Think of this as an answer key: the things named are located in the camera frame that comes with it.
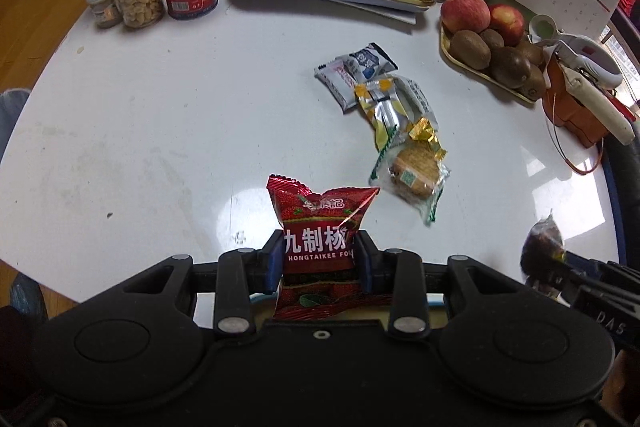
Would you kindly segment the red hawthorn snack packet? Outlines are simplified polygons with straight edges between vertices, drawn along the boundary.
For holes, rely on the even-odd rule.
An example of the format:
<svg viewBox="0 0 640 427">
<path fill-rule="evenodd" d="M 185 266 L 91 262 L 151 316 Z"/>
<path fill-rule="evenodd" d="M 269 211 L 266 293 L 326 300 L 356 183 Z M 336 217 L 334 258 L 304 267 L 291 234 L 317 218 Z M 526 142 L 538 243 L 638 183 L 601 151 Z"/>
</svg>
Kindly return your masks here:
<svg viewBox="0 0 640 427">
<path fill-rule="evenodd" d="M 354 237 L 376 187 L 337 187 L 323 193 L 273 174 L 267 182 L 283 232 L 276 321 L 328 319 L 368 301 L 357 274 Z"/>
</svg>

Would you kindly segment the white sesame crisp packet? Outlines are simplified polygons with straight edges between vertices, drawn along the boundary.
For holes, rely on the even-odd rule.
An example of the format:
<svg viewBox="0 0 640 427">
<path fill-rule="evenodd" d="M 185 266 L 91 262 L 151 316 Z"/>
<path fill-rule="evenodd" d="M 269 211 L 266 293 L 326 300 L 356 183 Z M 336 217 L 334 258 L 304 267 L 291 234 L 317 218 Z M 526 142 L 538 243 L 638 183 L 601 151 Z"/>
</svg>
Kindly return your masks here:
<svg viewBox="0 0 640 427">
<path fill-rule="evenodd" d="M 402 76 L 395 76 L 394 80 L 397 84 L 398 96 L 409 120 L 416 124 L 419 119 L 425 118 L 437 131 L 438 121 L 419 83 Z"/>
</svg>

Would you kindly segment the blue white snack packet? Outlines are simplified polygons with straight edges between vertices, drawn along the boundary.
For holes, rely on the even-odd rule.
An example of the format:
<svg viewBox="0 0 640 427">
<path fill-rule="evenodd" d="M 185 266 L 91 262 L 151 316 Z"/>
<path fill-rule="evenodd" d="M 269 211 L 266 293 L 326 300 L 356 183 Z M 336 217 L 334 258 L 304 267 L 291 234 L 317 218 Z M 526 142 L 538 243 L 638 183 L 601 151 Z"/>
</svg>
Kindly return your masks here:
<svg viewBox="0 0 640 427">
<path fill-rule="evenodd" d="M 345 55 L 343 63 L 356 83 L 365 83 L 398 69 L 396 63 L 375 42 L 370 42 L 364 48 Z"/>
</svg>

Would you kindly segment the cookie in clear wrapper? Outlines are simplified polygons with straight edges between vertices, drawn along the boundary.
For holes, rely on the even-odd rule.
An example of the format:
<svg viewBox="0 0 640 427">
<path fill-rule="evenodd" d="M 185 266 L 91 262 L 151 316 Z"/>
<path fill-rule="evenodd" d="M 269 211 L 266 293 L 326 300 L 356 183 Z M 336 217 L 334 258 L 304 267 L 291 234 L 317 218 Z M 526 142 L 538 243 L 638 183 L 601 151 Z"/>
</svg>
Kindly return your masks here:
<svg viewBox="0 0 640 427">
<path fill-rule="evenodd" d="M 378 154 L 369 184 L 403 199 L 418 210 L 424 225 L 436 219 L 450 171 L 427 144 L 409 138 L 388 142 Z"/>
</svg>

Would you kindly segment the white handheld device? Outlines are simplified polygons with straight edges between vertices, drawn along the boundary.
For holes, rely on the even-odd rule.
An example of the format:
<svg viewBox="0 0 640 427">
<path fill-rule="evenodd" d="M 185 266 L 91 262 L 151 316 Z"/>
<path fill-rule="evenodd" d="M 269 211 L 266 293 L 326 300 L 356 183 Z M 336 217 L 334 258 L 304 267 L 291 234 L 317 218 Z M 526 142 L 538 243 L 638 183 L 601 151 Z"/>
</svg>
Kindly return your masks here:
<svg viewBox="0 0 640 427">
<path fill-rule="evenodd" d="M 586 36 L 560 31 L 554 19 L 548 15 L 534 16 L 529 22 L 528 32 L 532 43 L 542 46 L 546 66 L 555 54 L 569 68 L 578 70 L 605 94 L 619 101 L 624 112 L 634 116 L 631 110 L 616 98 L 615 90 L 622 84 L 623 76 L 614 58 L 600 43 Z"/>
</svg>

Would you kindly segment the large front kiwi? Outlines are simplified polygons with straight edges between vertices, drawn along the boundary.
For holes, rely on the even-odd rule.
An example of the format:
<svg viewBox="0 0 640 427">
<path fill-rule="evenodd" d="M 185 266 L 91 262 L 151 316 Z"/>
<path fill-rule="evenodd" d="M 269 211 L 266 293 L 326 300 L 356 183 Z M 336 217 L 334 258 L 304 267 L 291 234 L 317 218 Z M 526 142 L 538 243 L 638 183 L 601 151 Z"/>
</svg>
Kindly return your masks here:
<svg viewBox="0 0 640 427">
<path fill-rule="evenodd" d="M 524 86 L 532 66 L 521 52 L 510 46 L 494 49 L 489 65 L 491 77 L 510 89 Z"/>
</svg>

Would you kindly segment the brown dried fruit packet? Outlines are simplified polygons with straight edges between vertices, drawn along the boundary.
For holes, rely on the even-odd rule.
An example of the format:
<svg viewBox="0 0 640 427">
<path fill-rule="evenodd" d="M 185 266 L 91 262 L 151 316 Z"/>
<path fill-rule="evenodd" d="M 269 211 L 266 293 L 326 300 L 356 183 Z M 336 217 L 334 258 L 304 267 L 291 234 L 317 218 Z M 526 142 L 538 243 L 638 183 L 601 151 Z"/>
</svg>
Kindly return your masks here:
<svg viewBox="0 0 640 427">
<path fill-rule="evenodd" d="M 562 234 L 550 213 L 532 226 L 522 247 L 520 265 L 526 284 L 534 287 L 549 283 L 565 254 Z"/>
</svg>

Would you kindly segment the white hawthorn bar packet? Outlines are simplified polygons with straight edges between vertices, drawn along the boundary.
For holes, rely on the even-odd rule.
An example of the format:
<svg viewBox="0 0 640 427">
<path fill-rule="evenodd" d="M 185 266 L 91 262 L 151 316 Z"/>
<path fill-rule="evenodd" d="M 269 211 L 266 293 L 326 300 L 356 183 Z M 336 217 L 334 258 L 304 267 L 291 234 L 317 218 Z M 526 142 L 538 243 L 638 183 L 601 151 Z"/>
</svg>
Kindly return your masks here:
<svg viewBox="0 0 640 427">
<path fill-rule="evenodd" d="M 355 89 L 367 81 L 356 58 L 350 55 L 337 57 L 314 69 L 314 77 L 320 80 L 331 92 L 343 113 L 354 109 L 358 104 Z"/>
</svg>

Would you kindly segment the yellow fruit tray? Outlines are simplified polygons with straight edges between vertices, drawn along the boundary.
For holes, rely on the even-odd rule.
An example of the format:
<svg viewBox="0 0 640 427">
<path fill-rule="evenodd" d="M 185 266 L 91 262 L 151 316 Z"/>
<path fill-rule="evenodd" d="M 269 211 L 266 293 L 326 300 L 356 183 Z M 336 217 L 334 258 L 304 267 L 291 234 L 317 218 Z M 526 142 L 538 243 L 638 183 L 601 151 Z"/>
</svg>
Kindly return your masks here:
<svg viewBox="0 0 640 427">
<path fill-rule="evenodd" d="M 541 54 L 532 46 L 503 46 L 497 31 L 452 32 L 440 25 L 439 45 L 449 63 L 524 102 L 534 104 L 547 91 L 540 68 Z"/>
</svg>

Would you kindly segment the front left kiwi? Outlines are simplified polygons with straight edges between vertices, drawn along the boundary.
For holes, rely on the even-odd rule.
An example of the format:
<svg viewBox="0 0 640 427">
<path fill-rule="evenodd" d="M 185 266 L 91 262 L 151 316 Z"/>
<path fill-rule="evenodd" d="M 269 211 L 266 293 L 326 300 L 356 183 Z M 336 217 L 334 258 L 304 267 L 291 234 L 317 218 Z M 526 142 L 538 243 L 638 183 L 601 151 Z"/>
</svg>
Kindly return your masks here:
<svg viewBox="0 0 640 427">
<path fill-rule="evenodd" d="M 479 34 L 470 30 L 459 30 L 452 36 L 449 53 L 475 70 L 486 69 L 491 60 L 491 50 Z"/>
</svg>

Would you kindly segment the large red apple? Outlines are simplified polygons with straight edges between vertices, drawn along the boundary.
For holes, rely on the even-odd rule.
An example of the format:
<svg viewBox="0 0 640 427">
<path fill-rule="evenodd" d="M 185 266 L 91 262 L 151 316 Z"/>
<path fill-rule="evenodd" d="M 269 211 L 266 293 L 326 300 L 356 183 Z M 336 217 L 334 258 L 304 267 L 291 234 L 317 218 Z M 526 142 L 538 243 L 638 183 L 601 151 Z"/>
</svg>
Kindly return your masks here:
<svg viewBox="0 0 640 427">
<path fill-rule="evenodd" d="M 440 20 L 450 32 L 481 32 L 490 25 L 490 11 L 484 0 L 446 0 L 440 7 Z"/>
</svg>

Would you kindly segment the small metal lid jar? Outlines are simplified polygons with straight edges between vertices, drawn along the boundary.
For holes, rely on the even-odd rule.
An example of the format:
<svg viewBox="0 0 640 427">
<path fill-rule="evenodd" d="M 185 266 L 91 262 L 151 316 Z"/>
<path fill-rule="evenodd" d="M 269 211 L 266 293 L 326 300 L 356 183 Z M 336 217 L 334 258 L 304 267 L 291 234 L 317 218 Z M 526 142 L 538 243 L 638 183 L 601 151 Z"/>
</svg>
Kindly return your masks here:
<svg viewBox="0 0 640 427">
<path fill-rule="evenodd" d="M 111 28 L 122 22 L 115 0 L 86 0 L 86 3 L 99 28 Z"/>
</svg>

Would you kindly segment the small red apple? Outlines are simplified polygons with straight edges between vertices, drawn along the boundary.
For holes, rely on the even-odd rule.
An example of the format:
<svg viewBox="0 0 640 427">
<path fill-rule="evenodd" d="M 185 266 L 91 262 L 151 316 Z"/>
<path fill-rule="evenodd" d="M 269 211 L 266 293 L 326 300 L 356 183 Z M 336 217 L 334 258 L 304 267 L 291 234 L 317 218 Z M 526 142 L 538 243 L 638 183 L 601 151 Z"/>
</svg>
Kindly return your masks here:
<svg viewBox="0 0 640 427">
<path fill-rule="evenodd" d="M 506 46 L 517 46 L 525 34 L 525 20 L 522 13 L 507 4 L 491 5 L 489 12 L 489 27 L 498 32 Z"/>
</svg>

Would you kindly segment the silver yellow snack packet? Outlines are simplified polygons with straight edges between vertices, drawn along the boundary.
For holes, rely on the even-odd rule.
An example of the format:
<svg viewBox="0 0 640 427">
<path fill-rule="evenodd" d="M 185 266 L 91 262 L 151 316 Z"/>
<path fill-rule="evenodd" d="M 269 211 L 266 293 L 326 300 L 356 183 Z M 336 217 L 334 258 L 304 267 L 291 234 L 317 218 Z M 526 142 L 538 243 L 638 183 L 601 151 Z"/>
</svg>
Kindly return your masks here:
<svg viewBox="0 0 640 427">
<path fill-rule="evenodd" d="M 396 77 L 385 76 L 358 83 L 354 88 L 359 106 L 374 130 L 374 143 L 379 152 L 392 135 L 406 133 L 410 124 L 396 80 Z"/>
</svg>

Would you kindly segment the empty gold tray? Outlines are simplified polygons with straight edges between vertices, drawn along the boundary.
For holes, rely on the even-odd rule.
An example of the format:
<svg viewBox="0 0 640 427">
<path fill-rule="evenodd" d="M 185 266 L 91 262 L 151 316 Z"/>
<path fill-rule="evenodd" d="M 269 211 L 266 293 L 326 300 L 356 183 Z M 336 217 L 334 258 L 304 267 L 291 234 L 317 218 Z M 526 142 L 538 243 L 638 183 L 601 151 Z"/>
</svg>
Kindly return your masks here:
<svg viewBox="0 0 640 427">
<path fill-rule="evenodd" d="M 258 329 L 262 328 L 262 324 L 266 320 L 273 318 L 274 309 L 276 309 L 276 296 L 266 296 L 255 294 L 250 297 L 250 304 L 254 312 L 256 325 Z M 427 295 L 428 317 L 432 329 L 442 329 L 448 323 L 448 315 L 444 303 L 444 295 L 428 294 Z M 390 318 L 389 306 L 364 306 L 352 308 L 341 313 L 337 313 L 329 317 L 333 321 L 362 321 L 362 320 L 378 320 L 384 329 L 387 329 L 388 319 Z"/>
</svg>

